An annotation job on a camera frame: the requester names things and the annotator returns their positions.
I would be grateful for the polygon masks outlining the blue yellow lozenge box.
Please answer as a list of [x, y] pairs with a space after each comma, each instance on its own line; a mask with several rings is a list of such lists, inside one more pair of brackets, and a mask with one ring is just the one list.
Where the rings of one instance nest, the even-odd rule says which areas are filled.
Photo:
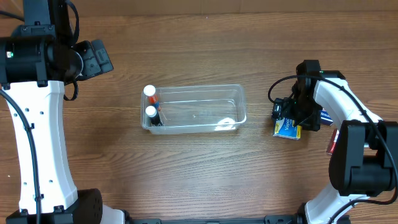
[[287, 139], [299, 140], [301, 138], [301, 126], [294, 126], [292, 119], [281, 119], [274, 122], [273, 136]]

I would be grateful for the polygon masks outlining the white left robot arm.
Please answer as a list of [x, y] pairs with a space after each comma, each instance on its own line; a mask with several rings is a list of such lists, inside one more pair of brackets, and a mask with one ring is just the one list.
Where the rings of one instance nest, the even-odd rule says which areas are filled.
[[63, 128], [65, 87], [113, 69], [100, 40], [79, 41], [70, 1], [24, 1], [23, 23], [1, 39], [1, 96], [14, 125], [19, 208], [7, 223], [129, 223], [98, 189], [78, 190]]

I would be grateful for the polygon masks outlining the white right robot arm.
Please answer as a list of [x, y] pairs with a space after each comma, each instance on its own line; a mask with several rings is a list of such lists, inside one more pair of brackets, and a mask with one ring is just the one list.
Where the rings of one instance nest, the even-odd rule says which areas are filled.
[[350, 223], [347, 212], [359, 203], [397, 192], [397, 122], [384, 121], [350, 90], [343, 74], [323, 70], [318, 60], [296, 67], [292, 93], [272, 100], [274, 135], [298, 139], [318, 131], [326, 111], [337, 133], [332, 137], [329, 184], [294, 215], [267, 215], [265, 223]]

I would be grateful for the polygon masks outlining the orange tube white cap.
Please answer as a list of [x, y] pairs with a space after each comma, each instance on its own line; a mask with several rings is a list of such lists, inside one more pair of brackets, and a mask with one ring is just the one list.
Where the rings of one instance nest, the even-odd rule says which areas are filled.
[[161, 110], [160, 103], [158, 101], [156, 88], [154, 85], [146, 85], [143, 89], [144, 94], [146, 95], [149, 103], [156, 108], [158, 111]]

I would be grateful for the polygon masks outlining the black bottle white cap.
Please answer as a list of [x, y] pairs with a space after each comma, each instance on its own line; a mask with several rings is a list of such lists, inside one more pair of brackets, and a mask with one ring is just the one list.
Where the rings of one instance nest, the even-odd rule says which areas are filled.
[[163, 126], [163, 122], [160, 118], [159, 112], [154, 106], [148, 106], [145, 109], [145, 112], [153, 126]]

